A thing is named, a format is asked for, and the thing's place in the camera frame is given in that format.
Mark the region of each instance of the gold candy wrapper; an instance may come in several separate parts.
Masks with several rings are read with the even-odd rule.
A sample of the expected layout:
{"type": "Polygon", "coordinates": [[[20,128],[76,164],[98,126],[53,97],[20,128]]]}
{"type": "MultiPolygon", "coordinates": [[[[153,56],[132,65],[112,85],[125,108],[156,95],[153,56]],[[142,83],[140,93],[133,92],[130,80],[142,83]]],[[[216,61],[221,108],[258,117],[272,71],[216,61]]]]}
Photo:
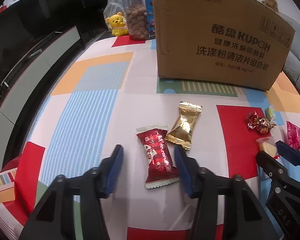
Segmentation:
{"type": "Polygon", "coordinates": [[[201,112],[202,106],[181,101],[179,104],[180,116],[165,139],[169,142],[180,144],[186,150],[190,150],[193,127],[201,112]]]}

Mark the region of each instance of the pink candy wrapper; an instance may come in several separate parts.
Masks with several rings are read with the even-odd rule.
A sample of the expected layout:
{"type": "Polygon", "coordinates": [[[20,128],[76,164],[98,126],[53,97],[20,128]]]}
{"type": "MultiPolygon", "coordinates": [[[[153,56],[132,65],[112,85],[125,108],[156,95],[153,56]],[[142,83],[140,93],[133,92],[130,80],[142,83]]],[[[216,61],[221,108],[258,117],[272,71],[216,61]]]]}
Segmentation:
{"type": "Polygon", "coordinates": [[[292,148],[300,149],[300,128],[287,121],[288,145],[292,148]]]}

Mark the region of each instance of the blue circle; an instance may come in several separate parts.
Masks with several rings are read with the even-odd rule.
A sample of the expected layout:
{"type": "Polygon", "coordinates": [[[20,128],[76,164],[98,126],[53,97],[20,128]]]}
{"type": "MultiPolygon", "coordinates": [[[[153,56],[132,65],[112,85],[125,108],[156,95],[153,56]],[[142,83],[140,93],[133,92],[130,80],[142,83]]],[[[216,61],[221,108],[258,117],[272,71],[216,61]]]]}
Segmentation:
{"type": "Polygon", "coordinates": [[[168,88],[168,89],[166,89],[163,93],[164,93],[164,94],[175,94],[176,92],[175,92],[173,89],[168,88]]]}

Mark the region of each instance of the colorful patterned tablecloth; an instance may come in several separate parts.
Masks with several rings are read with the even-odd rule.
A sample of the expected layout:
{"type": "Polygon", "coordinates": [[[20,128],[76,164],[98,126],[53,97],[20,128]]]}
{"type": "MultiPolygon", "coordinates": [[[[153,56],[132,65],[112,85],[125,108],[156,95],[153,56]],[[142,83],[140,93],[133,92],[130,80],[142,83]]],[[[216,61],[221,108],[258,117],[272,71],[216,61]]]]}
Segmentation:
{"type": "MultiPolygon", "coordinates": [[[[116,190],[102,200],[111,240],[186,238],[196,200],[180,183],[145,188],[148,162],[136,128],[178,117],[178,103],[202,105],[189,156],[215,174],[241,174],[258,195],[255,154],[260,138],[247,130],[251,111],[274,105],[275,140],[285,140],[286,121],[300,127],[300,96],[284,73],[268,92],[212,82],[157,77],[155,40],[128,37],[95,42],[68,68],[43,103],[20,160],[0,173],[0,228],[18,239],[29,214],[58,174],[80,176],[109,157],[116,144],[124,163],[116,190]]],[[[173,145],[168,144],[172,158],[173,145]]],[[[289,167],[300,180],[300,169],[289,167]]],[[[82,239],[80,198],[74,197],[77,240],[82,239]]],[[[224,198],[219,198],[221,239],[224,198]]]]}

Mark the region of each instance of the blue package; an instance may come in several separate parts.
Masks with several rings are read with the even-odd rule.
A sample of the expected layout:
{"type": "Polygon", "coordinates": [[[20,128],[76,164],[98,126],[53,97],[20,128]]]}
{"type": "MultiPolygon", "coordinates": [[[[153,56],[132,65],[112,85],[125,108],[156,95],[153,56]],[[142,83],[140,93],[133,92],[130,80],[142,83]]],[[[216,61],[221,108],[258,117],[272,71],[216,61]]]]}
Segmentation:
{"type": "Polygon", "coordinates": [[[149,39],[155,39],[155,29],[154,29],[154,16],[153,16],[153,6],[152,0],[146,0],[147,18],[148,18],[148,31],[149,39]]]}

